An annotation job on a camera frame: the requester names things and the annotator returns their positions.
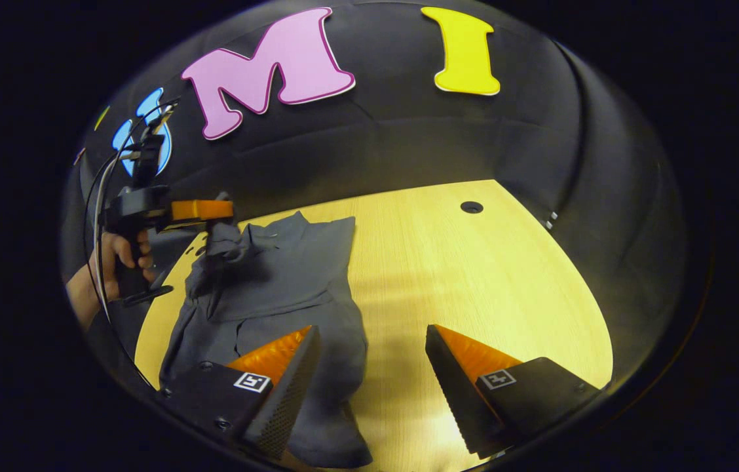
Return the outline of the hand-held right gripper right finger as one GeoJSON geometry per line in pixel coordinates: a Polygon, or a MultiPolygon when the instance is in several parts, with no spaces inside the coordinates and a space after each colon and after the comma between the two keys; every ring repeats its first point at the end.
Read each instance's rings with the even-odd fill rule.
{"type": "Polygon", "coordinates": [[[466,450],[480,459],[549,433],[600,392],[552,359],[519,361],[438,324],[426,328],[425,351],[466,450]]]}

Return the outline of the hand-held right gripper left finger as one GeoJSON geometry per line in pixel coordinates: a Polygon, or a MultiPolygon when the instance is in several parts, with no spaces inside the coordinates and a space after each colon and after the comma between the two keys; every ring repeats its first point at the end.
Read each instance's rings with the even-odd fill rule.
{"type": "Polygon", "coordinates": [[[304,326],[229,364],[200,362],[161,387],[156,401],[211,443],[278,461],[320,352],[318,326],[304,326]]]}

